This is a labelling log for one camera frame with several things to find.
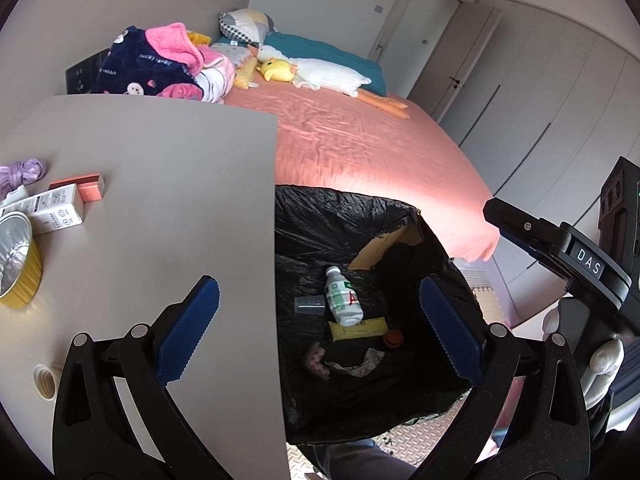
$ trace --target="jeans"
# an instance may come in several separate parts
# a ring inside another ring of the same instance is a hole
[[[372,439],[298,446],[330,480],[407,480],[415,467],[382,451]]]

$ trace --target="white box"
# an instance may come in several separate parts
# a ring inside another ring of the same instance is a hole
[[[0,216],[13,211],[27,215],[31,220],[33,234],[39,235],[81,224],[84,202],[78,192],[78,185],[69,184],[8,205],[2,209]]]

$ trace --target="purple yarn bundle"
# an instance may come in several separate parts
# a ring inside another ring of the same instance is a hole
[[[22,184],[32,184],[47,173],[47,165],[37,158],[14,162],[10,166],[0,166],[0,200],[18,189]]]

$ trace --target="hand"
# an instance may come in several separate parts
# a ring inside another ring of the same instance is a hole
[[[560,313],[557,308],[553,308],[546,313],[542,322],[542,330],[545,333],[544,339],[556,332],[559,325]],[[589,361],[589,368],[584,373],[584,376],[580,378],[587,410],[593,408],[607,395],[611,383],[620,370],[624,357],[625,350],[622,346],[622,341],[619,339],[604,343],[593,353]]]

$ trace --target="door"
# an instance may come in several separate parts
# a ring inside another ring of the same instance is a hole
[[[437,123],[457,97],[495,31],[502,11],[485,4],[461,4],[429,61],[409,100]]]
[[[390,94],[409,95],[459,5],[459,0],[409,0],[404,13],[391,18],[396,29],[383,36],[377,50]]]

